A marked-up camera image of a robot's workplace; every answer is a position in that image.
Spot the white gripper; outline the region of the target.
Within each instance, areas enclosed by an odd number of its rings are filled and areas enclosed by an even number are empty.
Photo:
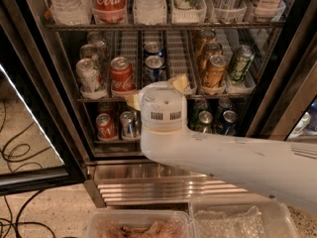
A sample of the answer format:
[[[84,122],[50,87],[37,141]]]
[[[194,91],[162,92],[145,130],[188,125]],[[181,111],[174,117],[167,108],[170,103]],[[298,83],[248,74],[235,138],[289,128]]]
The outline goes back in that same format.
[[[125,96],[129,107],[141,110],[142,124],[151,130],[170,132],[186,125],[187,101],[182,93],[187,88],[188,77],[182,73],[168,81],[149,84],[139,94]]]

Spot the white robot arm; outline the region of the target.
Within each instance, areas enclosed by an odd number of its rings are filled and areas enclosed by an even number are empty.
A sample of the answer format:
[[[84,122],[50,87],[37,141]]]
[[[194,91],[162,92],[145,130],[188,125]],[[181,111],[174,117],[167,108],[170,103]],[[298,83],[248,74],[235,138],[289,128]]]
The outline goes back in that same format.
[[[129,106],[141,112],[144,156],[317,213],[316,144],[192,131],[187,127],[183,91],[179,76],[125,97]]]

